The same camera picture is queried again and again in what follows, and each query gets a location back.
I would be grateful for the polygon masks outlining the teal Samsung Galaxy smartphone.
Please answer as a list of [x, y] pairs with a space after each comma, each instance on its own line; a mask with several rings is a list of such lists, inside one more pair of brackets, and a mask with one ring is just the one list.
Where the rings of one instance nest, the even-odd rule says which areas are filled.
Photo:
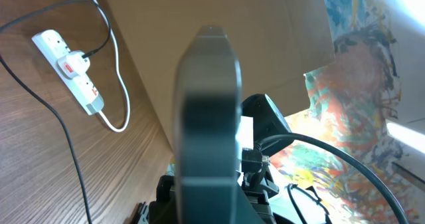
[[221, 27], [203, 26], [182, 56], [175, 78], [173, 142], [176, 190], [237, 185], [236, 133], [242, 78]]

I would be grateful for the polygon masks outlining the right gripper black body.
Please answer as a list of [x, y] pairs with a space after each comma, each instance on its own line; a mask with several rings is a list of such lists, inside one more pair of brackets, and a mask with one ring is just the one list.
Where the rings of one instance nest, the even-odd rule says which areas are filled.
[[148, 223], [268, 223], [276, 224], [265, 191], [234, 187], [181, 187], [171, 175], [160, 177], [156, 200], [149, 204]]

